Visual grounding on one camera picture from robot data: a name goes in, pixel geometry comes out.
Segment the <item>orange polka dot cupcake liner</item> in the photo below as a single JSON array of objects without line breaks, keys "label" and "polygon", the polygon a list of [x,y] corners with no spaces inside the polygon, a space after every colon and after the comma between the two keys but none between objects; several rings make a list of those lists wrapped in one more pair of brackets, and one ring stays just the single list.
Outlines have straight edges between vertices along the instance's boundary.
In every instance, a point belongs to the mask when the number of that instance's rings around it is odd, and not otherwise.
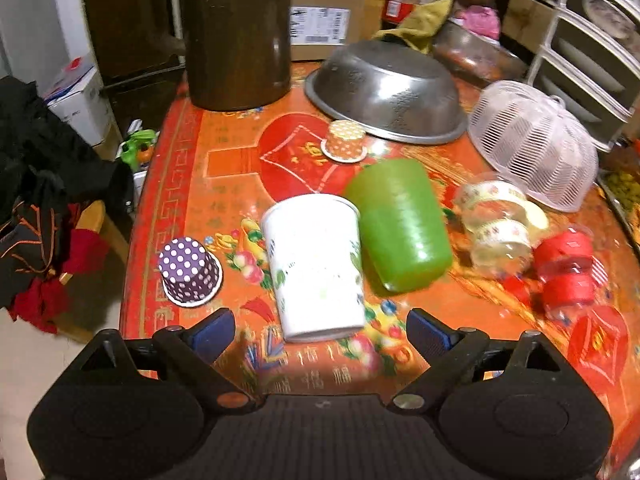
[{"label": "orange polka dot cupcake liner", "polygon": [[364,140],[366,130],[363,126],[350,120],[334,120],[329,124],[328,133],[321,141],[320,148],[334,162],[354,164],[361,162],[367,155]]}]

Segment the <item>steel basin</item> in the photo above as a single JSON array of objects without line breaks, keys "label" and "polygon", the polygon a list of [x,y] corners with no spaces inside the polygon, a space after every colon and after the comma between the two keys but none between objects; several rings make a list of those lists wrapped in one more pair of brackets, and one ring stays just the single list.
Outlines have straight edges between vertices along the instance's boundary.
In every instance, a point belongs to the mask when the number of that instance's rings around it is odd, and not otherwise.
[{"label": "steel basin", "polygon": [[451,73],[484,88],[498,80],[522,80],[527,65],[494,40],[446,21],[434,38],[432,53]]}]

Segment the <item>cardboard box with label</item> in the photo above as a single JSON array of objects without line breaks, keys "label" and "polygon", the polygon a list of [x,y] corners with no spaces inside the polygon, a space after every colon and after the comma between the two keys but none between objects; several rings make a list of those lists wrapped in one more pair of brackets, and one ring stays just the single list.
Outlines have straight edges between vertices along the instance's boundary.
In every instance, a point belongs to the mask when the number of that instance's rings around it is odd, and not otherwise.
[{"label": "cardboard box with label", "polygon": [[359,41],[365,6],[366,0],[292,0],[292,60],[324,60],[335,49]]}]

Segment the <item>yellow-green cloth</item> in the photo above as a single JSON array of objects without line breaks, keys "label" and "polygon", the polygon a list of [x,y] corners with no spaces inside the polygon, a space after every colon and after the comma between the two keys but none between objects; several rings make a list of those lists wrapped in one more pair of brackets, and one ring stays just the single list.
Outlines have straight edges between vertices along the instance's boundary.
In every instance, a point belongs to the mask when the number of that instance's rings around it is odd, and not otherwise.
[{"label": "yellow-green cloth", "polygon": [[446,24],[454,8],[454,0],[434,0],[414,8],[396,28],[381,29],[372,40],[399,44],[428,55],[435,37]]}]

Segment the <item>purple polka dot cupcake liner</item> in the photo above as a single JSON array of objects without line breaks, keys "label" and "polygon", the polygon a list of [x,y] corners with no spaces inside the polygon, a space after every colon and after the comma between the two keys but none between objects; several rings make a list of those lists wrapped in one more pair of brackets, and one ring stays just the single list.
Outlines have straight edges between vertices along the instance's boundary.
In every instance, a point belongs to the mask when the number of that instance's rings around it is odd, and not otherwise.
[{"label": "purple polka dot cupcake liner", "polygon": [[157,256],[163,291],[182,308],[196,308],[212,300],[222,284],[217,257],[193,237],[178,237],[163,244]]}]

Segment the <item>white box with red print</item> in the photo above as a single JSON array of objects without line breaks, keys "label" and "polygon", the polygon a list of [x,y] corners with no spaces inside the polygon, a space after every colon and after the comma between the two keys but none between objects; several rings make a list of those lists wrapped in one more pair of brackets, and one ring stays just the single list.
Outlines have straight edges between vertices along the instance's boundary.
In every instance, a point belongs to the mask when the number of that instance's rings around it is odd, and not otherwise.
[{"label": "white box with red print", "polygon": [[58,118],[88,144],[96,146],[106,139],[113,119],[111,105],[102,90],[94,58],[86,54],[64,66],[42,98]]}]

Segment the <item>clear cup with yellow band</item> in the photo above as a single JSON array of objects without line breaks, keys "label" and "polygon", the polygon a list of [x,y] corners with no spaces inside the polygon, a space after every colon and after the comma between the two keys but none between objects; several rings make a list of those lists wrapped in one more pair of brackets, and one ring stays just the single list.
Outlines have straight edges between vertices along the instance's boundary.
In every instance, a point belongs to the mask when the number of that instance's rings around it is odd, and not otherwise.
[{"label": "clear cup with yellow band", "polygon": [[473,268],[498,280],[525,272],[549,229],[546,213],[528,199],[521,182],[498,172],[462,183],[454,206],[471,239]]}]

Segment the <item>wooden chair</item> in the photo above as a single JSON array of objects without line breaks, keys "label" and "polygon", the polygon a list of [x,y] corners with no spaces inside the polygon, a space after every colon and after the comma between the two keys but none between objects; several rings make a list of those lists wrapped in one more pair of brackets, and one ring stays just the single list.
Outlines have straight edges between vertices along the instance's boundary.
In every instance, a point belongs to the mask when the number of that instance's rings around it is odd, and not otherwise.
[{"label": "wooden chair", "polygon": [[102,200],[96,200],[82,211],[70,230],[70,252],[58,278],[61,286],[65,287],[77,273],[99,270],[108,252],[114,252],[126,266],[129,244],[107,215]]}]

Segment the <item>tray of dried food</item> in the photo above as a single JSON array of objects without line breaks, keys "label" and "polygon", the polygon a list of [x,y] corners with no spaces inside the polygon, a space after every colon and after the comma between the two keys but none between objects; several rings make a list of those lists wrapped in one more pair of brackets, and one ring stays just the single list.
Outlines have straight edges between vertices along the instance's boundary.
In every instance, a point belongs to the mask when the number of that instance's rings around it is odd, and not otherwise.
[{"label": "tray of dried food", "polygon": [[620,222],[629,244],[639,255],[639,173],[601,169],[597,178],[605,199]]}]

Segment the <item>green toy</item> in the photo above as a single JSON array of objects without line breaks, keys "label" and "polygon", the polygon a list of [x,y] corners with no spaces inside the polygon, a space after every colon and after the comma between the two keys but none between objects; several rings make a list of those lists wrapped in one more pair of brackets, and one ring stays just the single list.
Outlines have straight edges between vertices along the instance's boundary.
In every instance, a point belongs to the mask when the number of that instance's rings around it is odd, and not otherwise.
[{"label": "green toy", "polygon": [[152,129],[135,131],[119,147],[117,157],[133,172],[149,165],[154,155],[157,132]]}]

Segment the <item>white tiered dish rack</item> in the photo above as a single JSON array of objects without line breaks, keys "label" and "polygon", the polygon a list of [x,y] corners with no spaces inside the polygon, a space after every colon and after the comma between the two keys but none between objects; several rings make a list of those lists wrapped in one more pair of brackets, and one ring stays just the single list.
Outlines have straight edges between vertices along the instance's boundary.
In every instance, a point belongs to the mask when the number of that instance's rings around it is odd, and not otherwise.
[{"label": "white tiered dish rack", "polygon": [[561,100],[601,152],[614,148],[639,99],[634,0],[556,0],[526,82]]}]

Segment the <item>clear cup with red band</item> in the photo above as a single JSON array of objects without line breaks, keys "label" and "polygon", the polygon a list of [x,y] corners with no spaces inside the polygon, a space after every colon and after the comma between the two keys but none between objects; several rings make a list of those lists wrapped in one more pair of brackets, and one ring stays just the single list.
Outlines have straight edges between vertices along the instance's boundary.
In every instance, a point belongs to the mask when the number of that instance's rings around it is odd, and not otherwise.
[{"label": "clear cup with red band", "polygon": [[541,301],[550,322],[571,326],[608,284],[608,272],[594,255],[593,234],[579,224],[543,238],[533,249],[533,268],[541,281]]}]

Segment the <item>brown plastic pitcher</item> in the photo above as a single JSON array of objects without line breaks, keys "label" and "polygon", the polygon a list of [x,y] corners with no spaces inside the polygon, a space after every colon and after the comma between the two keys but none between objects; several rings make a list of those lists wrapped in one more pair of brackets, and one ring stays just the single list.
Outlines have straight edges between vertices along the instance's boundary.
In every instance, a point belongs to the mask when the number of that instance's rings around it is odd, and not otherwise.
[{"label": "brown plastic pitcher", "polygon": [[139,0],[149,42],[186,61],[193,105],[213,112],[264,106],[291,88],[291,0],[181,0],[181,39]]}]

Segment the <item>pink cloth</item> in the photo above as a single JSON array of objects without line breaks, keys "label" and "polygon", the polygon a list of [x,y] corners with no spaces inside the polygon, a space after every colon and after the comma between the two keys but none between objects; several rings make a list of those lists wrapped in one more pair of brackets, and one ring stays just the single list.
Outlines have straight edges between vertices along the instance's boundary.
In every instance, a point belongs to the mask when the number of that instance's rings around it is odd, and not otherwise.
[{"label": "pink cloth", "polygon": [[500,21],[498,14],[489,6],[468,6],[457,13],[456,19],[463,28],[473,34],[491,40],[499,39]]}]

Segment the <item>white mesh food cover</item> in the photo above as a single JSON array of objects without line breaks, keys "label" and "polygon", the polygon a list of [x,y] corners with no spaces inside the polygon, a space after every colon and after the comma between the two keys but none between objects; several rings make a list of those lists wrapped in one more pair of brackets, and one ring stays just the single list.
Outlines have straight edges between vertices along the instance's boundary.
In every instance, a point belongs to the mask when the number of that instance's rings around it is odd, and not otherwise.
[{"label": "white mesh food cover", "polygon": [[469,114],[474,148],[499,174],[554,210],[575,212],[596,180],[591,136],[557,96],[514,80],[480,92]]}]

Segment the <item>green plastic cup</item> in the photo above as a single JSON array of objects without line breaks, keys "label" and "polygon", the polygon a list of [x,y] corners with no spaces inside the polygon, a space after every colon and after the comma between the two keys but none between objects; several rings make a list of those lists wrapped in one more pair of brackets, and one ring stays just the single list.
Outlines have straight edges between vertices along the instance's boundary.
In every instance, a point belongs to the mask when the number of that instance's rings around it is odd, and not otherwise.
[{"label": "green plastic cup", "polygon": [[386,292],[430,286],[452,265],[444,213],[425,168],[414,159],[364,167],[344,196],[360,212],[360,240]]}]

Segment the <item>white floral paper cup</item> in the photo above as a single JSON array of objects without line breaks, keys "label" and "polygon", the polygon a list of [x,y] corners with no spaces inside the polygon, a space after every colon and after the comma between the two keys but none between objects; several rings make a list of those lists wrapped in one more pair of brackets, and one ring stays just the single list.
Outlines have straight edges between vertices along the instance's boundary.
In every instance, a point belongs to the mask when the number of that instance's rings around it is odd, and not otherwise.
[{"label": "white floral paper cup", "polygon": [[359,211],[332,194],[282,200],[262,216],[285,341],[308,344],[363,329]]}]

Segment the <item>steel colander bowl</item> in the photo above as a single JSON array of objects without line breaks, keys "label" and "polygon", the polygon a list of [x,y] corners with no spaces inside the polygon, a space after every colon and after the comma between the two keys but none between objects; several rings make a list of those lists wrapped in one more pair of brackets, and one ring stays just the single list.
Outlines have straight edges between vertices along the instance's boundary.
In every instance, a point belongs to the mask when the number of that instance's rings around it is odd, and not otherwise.
[{"label": "steel colander bowl", "polygon": [[324,114],[384,140],[438,145],[468,128],[450,71],[401,44],[364,40],[340,47],[307,76],[304,91]]}]

